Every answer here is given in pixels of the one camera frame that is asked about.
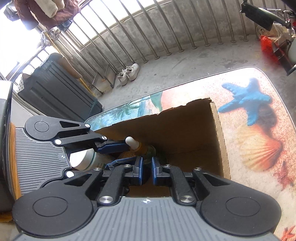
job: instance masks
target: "brown cloth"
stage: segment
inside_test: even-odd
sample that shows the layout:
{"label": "brown cloth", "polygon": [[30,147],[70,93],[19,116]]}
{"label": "brown cloth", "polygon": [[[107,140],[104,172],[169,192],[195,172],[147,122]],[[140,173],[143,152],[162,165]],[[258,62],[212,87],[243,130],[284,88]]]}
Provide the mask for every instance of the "brown cloth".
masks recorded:
{"label": "brown cloth", "polygon": [[17,14],[27,30],[35,28],[38,25],[38,21],[44,25],[47,30],[50,30],[74,17],[79,12],[76,0],[64,0],[65,8],[59,10],[52,18],[46,16],[34,0],[14,0],[14,3]]}

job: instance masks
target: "red plastic bag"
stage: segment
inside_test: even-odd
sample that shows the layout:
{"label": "red plastic bag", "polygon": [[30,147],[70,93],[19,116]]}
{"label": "red plastic bag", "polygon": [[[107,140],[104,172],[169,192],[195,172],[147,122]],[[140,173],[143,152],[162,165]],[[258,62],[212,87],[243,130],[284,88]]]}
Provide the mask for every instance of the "red plastic bag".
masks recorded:
{"label": "red plastic bag", "polygon": [[260,39],[260,43],[261,43],[261,50],[272,59],[273,62],[279,64],[279,61],[277,59],[277,57],[275,56],[273,50],[272,50],[272,40],[269,39],[266,36],[261,35],[261,39]]}

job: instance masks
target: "red starfish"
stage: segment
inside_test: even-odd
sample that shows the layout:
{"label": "red starfish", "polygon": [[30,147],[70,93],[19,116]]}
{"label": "red starfish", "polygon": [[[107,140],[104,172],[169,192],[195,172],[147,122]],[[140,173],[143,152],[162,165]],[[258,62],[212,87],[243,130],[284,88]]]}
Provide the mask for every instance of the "red starfish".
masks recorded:
{"label": "red starfish", "polygon": [[289,238],[292,238],[295,236],[295,234],[291,234],[293,228],[295,228],[295,225],[293,227],[291,227],[289,230],[288,230],[288,228],[284,229],[281,241],[287,241]]}
{"label": "red starfish", "polygon": [[293,185],[293,180],[288,177],[288,169],[285,161],[283,161],[281,170],[275,172],[274,176],[277,176],[278,183],[282,185],[282,191],[286,188],[288,184]]}

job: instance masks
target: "cardboard box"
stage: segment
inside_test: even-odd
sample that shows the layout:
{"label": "cardboard box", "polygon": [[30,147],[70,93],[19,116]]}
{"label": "cardboard box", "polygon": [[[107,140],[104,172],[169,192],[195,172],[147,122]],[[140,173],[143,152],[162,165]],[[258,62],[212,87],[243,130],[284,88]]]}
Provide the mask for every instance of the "cardboard box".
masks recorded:
{"label": "cardboard box", "polygon": [[[114,140],[132,136],[153,145],[165,154],[168,164],[184,172],[201,167],[230,179],[229,164],[222,127],[215,104],[210,99],[199,99],[164,110],[116,123],[99,130]],[[141,187],[130,187],[129,196],[170,196],[169,188],[155,187],[150,179]]]}

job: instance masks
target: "pair of white shoes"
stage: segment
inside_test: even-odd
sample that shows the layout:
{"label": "pair of white shoes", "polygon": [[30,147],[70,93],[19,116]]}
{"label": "pair of white shoes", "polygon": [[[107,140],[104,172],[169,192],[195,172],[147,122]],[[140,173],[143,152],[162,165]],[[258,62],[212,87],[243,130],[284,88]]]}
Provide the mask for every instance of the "pair of white shoes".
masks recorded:
{"label": "pair of white shoes", "polygon": [[122,86],[126,85],[128,80],[133,81],[136,79],[140,70],[140,66],[134,63],[132,66],[127,66],[123,69],[118,76],[118,80]]}

